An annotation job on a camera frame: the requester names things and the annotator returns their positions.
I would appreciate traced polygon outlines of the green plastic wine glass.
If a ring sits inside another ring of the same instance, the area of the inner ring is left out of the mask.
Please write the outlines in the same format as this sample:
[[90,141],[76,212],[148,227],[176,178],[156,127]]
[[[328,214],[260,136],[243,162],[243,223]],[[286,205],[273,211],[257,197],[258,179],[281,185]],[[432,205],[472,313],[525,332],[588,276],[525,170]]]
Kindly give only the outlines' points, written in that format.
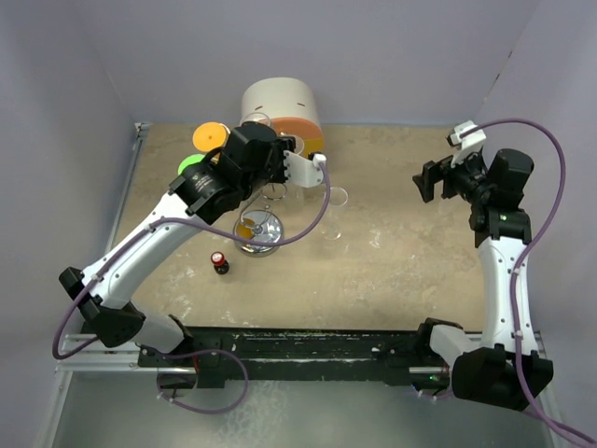
[[185,157],[178,165],[177,174],[181,175],[186,168],[190,165],[199,163],[204,159],[204,155],[201,153],[192,154],[190,156]]

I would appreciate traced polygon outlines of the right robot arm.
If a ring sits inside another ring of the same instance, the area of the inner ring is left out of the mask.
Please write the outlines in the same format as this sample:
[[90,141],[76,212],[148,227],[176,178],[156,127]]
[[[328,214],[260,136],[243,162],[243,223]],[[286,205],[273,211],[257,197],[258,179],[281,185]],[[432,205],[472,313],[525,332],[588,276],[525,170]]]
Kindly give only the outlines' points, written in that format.
[[455,323],[428,318],[415,355],[425,365],[443,359],[456,398],[514,411],[526,410],[553,378],[552,362],[539,355],[528,304],[525,252],[532,230],[520,204],[534,168],[531,157],[504,148],[490,164],[479,153],[460,162],[447,157],[427,162],[413,177],[426,203],[433,200],[436,184],[443,198],[460,196],[469,203],[485,297],[479,342]]

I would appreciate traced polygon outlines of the clear flute glass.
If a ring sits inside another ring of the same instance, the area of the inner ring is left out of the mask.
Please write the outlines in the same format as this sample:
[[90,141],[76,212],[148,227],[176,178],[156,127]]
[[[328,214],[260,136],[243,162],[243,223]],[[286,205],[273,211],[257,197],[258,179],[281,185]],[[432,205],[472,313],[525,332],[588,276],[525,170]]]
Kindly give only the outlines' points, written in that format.
[[251,123],[257,123],[271,127],[271,118],[265,113],[254,111],[244,116],[240,121],[241,126]]
[[341,187],[332,187],[326,212],[318,227],[323,237],[335,241],[341,237],[343,213],[348,203],[348,192]]
[[300,217],[305,211],[304,188],[293,184],[288,184],[285,203],[286,215],[289,218]]

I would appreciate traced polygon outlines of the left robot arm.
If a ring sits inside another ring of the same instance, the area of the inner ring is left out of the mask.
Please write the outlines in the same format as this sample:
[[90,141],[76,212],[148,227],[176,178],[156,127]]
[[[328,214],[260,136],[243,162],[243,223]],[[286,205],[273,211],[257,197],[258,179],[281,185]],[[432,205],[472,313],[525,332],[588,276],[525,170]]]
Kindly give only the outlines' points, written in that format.
[[172,315],[151,315],[132,301],[145,280],[194,235],[214,233],[214,223],[270,183],[291,179],[300,140],[277,133],[264,122],[247,121],[225,133],[222,143],[198,160],[186,158],[175,180],[137,227],[108,253],[84,269],[66,268],[59,281],[72,302],[52,342],[60,348],[68,320],[79,312],[95,340],[108,348],[127,342],[148,347],[172,366],[188,362],[192,337]]

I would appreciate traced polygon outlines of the clear flute glass back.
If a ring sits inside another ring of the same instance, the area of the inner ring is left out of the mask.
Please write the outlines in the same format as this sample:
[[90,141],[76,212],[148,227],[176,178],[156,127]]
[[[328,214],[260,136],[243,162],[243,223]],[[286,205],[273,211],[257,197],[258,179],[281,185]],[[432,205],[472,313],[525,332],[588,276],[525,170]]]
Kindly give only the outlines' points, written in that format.
[[254,111],[244,116],[240,121],[241,126],[251,123],[257,123],[271,127],[271,118],[265,113]]

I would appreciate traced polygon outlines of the orange plastic wine glass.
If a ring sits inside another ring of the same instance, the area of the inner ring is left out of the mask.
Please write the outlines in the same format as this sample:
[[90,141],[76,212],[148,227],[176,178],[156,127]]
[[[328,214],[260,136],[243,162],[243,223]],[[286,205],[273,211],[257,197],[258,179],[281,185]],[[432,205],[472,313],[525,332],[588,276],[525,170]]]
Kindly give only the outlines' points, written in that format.
[[229,128],[220,122],[209,121],[201,124],[192,134],[192,144],[199,151],[207,153],[223,147],[229,137]]

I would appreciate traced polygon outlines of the clear flute glass front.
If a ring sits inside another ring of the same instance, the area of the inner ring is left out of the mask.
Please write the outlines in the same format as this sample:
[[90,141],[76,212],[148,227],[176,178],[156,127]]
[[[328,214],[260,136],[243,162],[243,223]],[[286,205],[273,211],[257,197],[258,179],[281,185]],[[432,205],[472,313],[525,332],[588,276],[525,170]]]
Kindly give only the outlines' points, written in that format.
[[341,187],[332,187],[326,212],[318,227],[323,237],[335,241],[341,237],[343,213],[348,203],[348,192]]

